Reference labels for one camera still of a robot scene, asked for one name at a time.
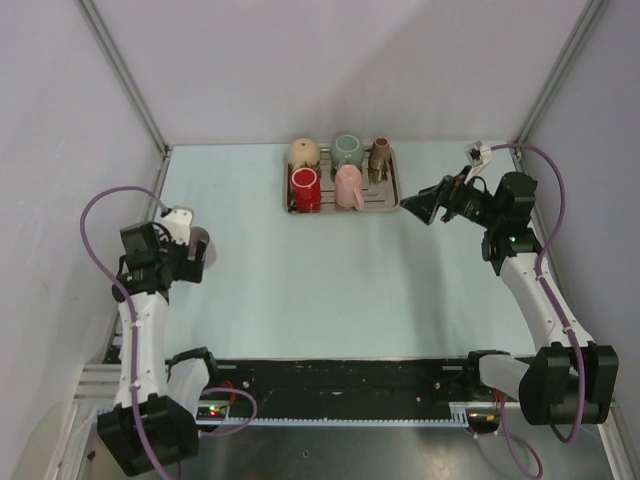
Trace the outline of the mauve ceramic cup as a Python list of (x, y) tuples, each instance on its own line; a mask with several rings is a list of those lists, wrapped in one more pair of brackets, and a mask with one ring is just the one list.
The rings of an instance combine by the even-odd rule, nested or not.
[(217, 252), (216, 252), (215, 246), (213, 244), (213, 241), (211, 240), (211, 236), (209, 232), (203, 227), (193, 226), (190, 228), (189, 244), (192, 241), (195, 241), (196, 239), (204, 239), (208, 241), (207, 256), (206, 256), (206, 260), (204, 261), (204, 268), (208, 269), (214, 264), (217, 258)]

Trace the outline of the pink ceramic mug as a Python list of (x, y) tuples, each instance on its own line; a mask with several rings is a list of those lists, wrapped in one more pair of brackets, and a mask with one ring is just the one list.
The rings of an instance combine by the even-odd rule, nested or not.
[(335, 202), (342, 208), (364, 210), (362, 174), (354, 165), (343, 165), (335, 175)]

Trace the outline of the red ceramic mug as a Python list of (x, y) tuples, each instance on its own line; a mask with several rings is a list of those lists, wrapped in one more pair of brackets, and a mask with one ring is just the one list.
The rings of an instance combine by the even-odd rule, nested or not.
[(315, 170), (302, 167), (295, 170), (289, 179), (289, 206), (299, 212), (312, 211), (319, 207), (322, 195), (320, 178)]

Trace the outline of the beige ceramic mug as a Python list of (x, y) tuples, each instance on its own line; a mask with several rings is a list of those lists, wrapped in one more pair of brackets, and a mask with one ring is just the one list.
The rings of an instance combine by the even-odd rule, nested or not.
[(321, 150), (314, 140), (298, 138), (289, 145), (286, 158), (292, 170), (303, 167), (316, 168), (321, 159)]

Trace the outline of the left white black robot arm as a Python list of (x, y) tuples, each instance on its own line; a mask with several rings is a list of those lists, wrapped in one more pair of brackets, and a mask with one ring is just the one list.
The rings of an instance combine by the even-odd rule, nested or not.
[(203, 277), (208, 232), (193, 227), (181, 238), (160, 222), (120, 232), (125, 253), (112, 289), (122, 321), (121, 374), (112, 410), (98, 418), (98, 434), (123, 472), (134, 477), (198, 453), (199, 400), (214, 397), (222, 376), (205, 347), (167, 359), (169, 289)]

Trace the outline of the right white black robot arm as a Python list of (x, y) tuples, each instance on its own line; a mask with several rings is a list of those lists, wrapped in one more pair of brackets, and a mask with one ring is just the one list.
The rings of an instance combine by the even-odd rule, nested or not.
[(530, 225), (536, 181), (505, 174), (494, 193), (476, 188), (464, 172), (401, 200), (430, 225), (460, 216), (484, 228), (482, 257), (515, 298), (537, 350), (529, 364), (504, 353), (484, 353), (462, 376), (464, 393), (486, 400), (497, 389), (516, 399), (532, 425), (602, 424), (608, 417), (619, 359), (580, 325), (554, 282)]

